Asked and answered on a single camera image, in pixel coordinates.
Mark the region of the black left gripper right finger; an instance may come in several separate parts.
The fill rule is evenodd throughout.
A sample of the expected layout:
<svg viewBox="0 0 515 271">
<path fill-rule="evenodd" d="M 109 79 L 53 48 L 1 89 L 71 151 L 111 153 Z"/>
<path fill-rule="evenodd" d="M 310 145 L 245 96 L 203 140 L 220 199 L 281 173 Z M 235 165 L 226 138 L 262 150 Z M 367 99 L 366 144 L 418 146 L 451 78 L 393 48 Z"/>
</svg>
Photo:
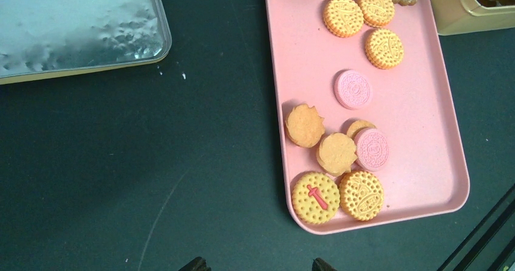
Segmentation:
<svg viewBox="0 0 515 271">
<path fill-rule="evenodd" d="M 322 258 L 316 258 L 312 262 L 312 271 L 337 271 L 332 265 Z"/>
</svg>

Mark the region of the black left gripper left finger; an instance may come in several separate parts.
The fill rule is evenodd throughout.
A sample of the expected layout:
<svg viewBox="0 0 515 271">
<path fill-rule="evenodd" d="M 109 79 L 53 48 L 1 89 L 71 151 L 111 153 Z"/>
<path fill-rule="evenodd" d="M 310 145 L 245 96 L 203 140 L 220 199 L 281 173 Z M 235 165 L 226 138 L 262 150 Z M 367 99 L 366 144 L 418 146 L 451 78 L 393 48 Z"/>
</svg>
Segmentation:
<svg viewBox="0 0 515 271">
<path fill-rule="evenodd" d="M 205 258 L 198 256 L 180 268 L 179 271 L 211 271 L 211 267 L 207 264 Z"/>
</svg>

